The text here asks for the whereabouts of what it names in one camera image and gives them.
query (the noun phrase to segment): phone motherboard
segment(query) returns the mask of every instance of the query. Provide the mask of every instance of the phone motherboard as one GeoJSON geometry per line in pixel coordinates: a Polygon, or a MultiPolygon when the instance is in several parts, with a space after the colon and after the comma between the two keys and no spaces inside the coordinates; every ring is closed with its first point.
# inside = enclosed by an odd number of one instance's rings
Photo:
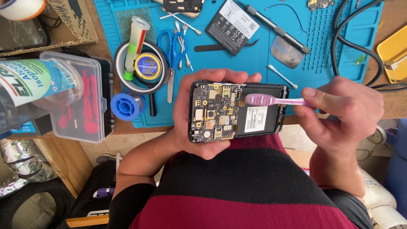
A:
{"type": "Polygon", "coordinates": [[[192,97],[192,142],[232,139],[238,132],[238,111],[244,106],[242,89],[245,84],[194,85],[192,97]]]}

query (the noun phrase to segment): forearm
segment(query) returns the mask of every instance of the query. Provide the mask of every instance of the forearm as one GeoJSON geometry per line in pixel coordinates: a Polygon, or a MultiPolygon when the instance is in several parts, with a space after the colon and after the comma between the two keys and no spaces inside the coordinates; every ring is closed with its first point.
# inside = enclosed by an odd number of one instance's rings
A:
{"type": "Polygon", "coordinates": [[[170,130],[130,150],[121,161],[117,174],[154,176],[179,151],[174,131],[170,130]]]}
{"type": "Polygon", "coordinates": [[[317,147],[310,159],[310,177],[320,187],[346,191],[361,199],[365,185],[356,159],[356,144],[338,152],[317,147]]]}

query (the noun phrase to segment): scissors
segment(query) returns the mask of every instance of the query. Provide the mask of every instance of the scissors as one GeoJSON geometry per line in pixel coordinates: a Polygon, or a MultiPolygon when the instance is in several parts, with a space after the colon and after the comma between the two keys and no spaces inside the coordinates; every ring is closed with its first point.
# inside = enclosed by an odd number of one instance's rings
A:
{"type": "Polygon", "coordinates": [[[168,92],[167,92],[167,101],[168,103],[171,103],[173,100],[173,88],[174,88],[174,69],[176,69],[177,65],[179,62],[184,58],[186,52],[188,51],[188,43],[186,41],[186,37],[183,33],[177,32],[174,34],[173,30],[164,30],[160,33],[158,36],[158,46],[163,50],[165,55],[165,58],[167,62],[169,63],[169,70],[170,70],[170,77],[167,82],[167,87],[168,87],[168,92]],[[170,46],[168,51],[164,51],[163,46],[162,46],[162,37],[164,37],[165,34],[168,34],[168,37],[170,39],[170,46]],[[175,50],[175,44],[177,43],[177,40],[179,37],[182,37],[184,39],[184,47],[185,51],[183,53],[177,52],[175,50]]]}

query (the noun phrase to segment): person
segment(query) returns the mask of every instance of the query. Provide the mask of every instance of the person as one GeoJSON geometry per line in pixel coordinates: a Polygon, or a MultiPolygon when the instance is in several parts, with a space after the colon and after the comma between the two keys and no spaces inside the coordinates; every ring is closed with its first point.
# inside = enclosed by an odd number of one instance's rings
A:
{"type": "Polygon", "coordinates": [[[174,128],[131,150],[117,171],[108,228],[359,228],[372,229],[357,144],[373,134],[384,113],[381,94],[344,77],[302,97],[299,124],[317,144],[308,176],[285,152],[278,134],[191,143],[190,88],[196,80],[260,82],[261,75],[202,69],[183,76],[174,128]],[[156,187],[153,176],[164,166],[156,187]]]}

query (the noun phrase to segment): hand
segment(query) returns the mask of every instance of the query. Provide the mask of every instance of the hand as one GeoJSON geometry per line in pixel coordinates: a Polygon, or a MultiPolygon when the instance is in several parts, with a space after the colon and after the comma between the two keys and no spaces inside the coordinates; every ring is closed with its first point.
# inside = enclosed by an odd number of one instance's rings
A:
{"type": "Polygon", "coordinates": [[[254,73],[248,77],[247,72],[235,72],[230,69],[201,69],[196,73],[185,75],[181,79],[173,110],[174,129],[171,131],[174,132],[175,142],[179,151],[185,150],[188,153],[196,154],[203,159],[209,160],[228,148],[230,142],[229,140],[224,140],[208,143],[191,143],[188,139],[190,90],[192,83],[201,79],[213,82],[231,81],[236,84],[243,84],[245,82],[260,82],[261,75],[260,73],[254,73]]]}
{"type": "Polygon", "coordinates": [[[378,91],[340,76],[318,89],[304,88],[301,95],[312,106],[339,118],[318,119],[310,107],[293,108],[308,137],[326,152],[356,149],[360,140],[376,131],[384,114],[378,91]]]}

